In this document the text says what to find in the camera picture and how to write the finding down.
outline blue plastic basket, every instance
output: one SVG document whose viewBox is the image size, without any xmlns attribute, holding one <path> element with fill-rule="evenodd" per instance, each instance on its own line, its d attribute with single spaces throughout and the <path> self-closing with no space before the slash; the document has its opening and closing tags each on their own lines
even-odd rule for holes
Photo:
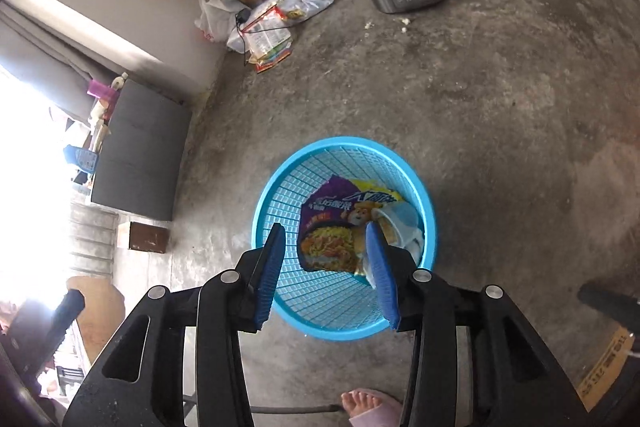
<svg viewBox="0 0 640 427">
<path fill-rule="evenodd" d="M 433 266 L 436 228 L 433 207 L 412 168 L 393 151 L 371 140 L 348 136 L 320 140 L 291 156 L 267 183 L 255 211 L 253 248 L 264 245 L 273 223 L 287 231 L 287 247 L 273 307 L 291 325 L 332 341 L 363 339 L 388 328 L 376 293 L 362 277 L 306 272 L 296 244 L 300 207 L 332 174 L 375 180 L 402 194 L 418 211 L 425 231 L 420 267 Z"/>
</svg>

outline foot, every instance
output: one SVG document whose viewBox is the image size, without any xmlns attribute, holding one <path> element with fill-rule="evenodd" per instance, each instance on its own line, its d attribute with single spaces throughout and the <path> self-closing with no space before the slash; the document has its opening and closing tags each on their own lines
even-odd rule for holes
<svg viewBox="0 0 640 427">
<path fill-rule="evenodd" d="M 350 418 L 355 418 L 364 412 L 375 409 L 382 404 L 382 400 L 369 393 L 349 391 L 342 393 L 342 407 L 349 413 Z"/>
</svg>

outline pink slipper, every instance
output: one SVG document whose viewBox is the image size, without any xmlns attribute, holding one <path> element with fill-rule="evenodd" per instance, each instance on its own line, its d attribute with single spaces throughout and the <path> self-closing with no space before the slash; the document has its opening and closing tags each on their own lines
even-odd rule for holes
<svg viewBox="0 0 640 427">
<path fill-rule="evenodd" d="M 388 394 L 372 389 L 354 389 L 352 393 L 366 393 L 382 401 L 377 407 L 349 418 L 353 427 L 398 427 L 402 416 L 402 404 Z"/>
</svg>

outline cartoon character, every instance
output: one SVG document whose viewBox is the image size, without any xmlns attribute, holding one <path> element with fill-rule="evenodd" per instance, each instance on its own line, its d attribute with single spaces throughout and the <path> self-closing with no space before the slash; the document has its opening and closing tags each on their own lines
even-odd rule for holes
<svg viewBox="0 0 640 427">
<path fill-rule="evenodd" d="M 353 210 L 347 212 L 346 210 L 340 214 L 342 219 L 346 219 L 348 223 L 359 227 L 371 221 L 371 209 L 380 208 L 382 203 L 376 203 L 375 201 L 359 201 L 353 205 Z"/>
</svg>

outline basket rim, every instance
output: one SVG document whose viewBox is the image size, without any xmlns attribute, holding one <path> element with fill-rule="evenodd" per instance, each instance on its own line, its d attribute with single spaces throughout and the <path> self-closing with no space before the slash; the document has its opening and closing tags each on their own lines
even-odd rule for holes
<svg viewBox="0 0 640 427">
<path fill-rule="evenodd" d="M 325 138 L 309 145 L 306 145 L 302 149 L 293 153 L 287 158 L 280 167 L 272 174 L 271 178 L 267 182 L 260 199 L 256 205 L 254 222 L 252 224 L 251 244 L 252 248 L 260 248 L 262 245 L 258 245 L 258 237 L 262 237 L 262 227 L 260 224 L 264 221 L 264 214 L 266 213 L 267 206 L 266 201 L 270 201 L 273 197 L 273 193 L 280 187 L 280 182 L 283 178 L 289 175 L 297 165 L 306 161 L 308 158 L 316 154 L 319 150 L 328 148 L 336 148 L 341 146 L 358 147 L 369 152 L 377 153 L 384 156 L 388 161 L 393 163 L 396 168 L 404 174 L 405 178 L 409 182 L 411 188 L 415 191 L 420 201 L 420 208 L 416 210 L 422 218 L 425 228 L 424 251 L 422 252 L 422 259 L 420 260 L 420 268 L 431 269 L 436 257 L 436 223 L 435 215 L 433 212 L 433 206 L 431 204 L 431 198 L 429 197 L 424 184 L 415 173 L 415 171 L 409 166 L 409 164 L 402 159 L 397 153 L 391 149 L 380 145 L 373 140 L 366 138 L 359 138 L 355 136 L 336 136 L 332 138 Z M 389 326 L 388 320 L 384 317 L 378 321 L 371 323 L 364 327 L 350 328 L 335 330 L 331 328 L 324 328 L 313 324 L 312 322 L 303 319 L 296 312 L 292 311 L 280 298 L 277 292 L 273 298 L 273 307 L 278 311 L 280 316 L 296 329 L 311 335 L 313 337 L 324 339 L 328 341 L 355 341 L 369 337 L 379 331 L 385 330 Z"/>
</svg>

